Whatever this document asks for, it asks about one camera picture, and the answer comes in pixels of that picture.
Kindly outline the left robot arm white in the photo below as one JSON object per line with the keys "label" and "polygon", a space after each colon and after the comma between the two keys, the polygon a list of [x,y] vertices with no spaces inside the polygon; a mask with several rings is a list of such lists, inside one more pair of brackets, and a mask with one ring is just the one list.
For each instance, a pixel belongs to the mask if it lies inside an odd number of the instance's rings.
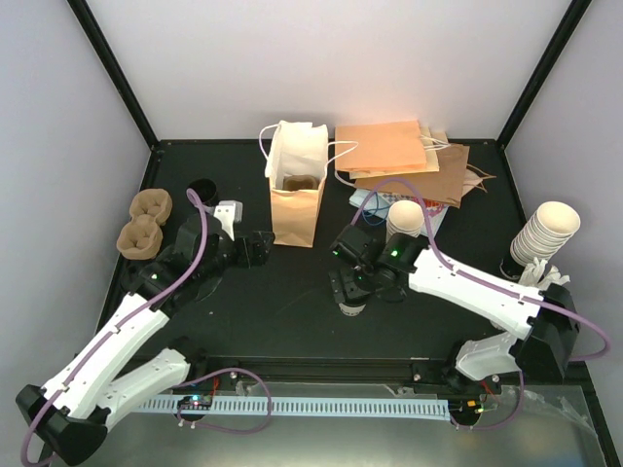
{"label": "left robot arm white", "polygon": [[117,310],[92,340],[56,376],[27,384],[16,404],[28,430],[21,462],[38,436],[69,466],[89,459],[112,428],[147,399],[177,386],[202,386],[209,366],[186,338],[177,338],[147,363],[123,368],[182,307],[208,297],[228,268],[264,265],[273,233],[237,236],[236,218],[219,208],[192,216],[173,244],[140,269]]}

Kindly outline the single white paper cup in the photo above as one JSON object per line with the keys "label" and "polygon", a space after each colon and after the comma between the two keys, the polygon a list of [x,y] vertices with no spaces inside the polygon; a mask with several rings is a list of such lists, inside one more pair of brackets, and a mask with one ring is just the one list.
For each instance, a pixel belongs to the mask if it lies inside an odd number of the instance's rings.
{"label": "single white paper cup", "polygon": [[364,309],[366,305],[347,305],[347,304],[339,304],[339,309],[345,316],[354,317],[359,315]]}

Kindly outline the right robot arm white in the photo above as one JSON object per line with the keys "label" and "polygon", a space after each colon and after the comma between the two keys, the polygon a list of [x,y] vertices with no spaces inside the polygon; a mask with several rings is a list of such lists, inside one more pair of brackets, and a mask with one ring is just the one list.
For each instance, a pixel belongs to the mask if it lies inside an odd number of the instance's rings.
{"label": "right robot arm white", "polygon": [[396,233],[382,242],[354,225],[340,232],[331,251],[345,263],[330,280],[334,300],[346,313],[358,313],[372,296],[400,303],[413,291],[499,328],[495,336],[455,346],[442,369],[449,389],[463,392],[476,381],[507,373],[564,380],[580,331],[565,287],[551,284],[540,290],[512,283],[436,254],[424,236]]}

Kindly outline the brown pulp cup carrier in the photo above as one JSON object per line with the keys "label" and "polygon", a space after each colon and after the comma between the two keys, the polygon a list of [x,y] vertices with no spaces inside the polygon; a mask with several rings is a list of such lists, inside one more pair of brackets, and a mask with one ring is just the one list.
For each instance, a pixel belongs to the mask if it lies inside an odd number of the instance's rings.
{"label": "brown pulp cup carrier", "polygon": [[301,190],[317,190],[319,180],[311,175],[290,175],[283,179],[284,191],[296,192]]}

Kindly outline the orange paper bag white handles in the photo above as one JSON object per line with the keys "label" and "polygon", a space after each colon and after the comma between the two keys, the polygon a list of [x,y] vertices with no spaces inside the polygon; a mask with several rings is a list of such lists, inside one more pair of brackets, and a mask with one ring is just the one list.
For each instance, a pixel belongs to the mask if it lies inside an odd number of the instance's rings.
{"label": "orange paper bag white handles", "polygon": [[266,161],[275,243],[313,247],[329,165],[358,143],[346,140],[347,148],[330,157],[334,143],[327,126],[287,121],[262,128],[258,142]]}

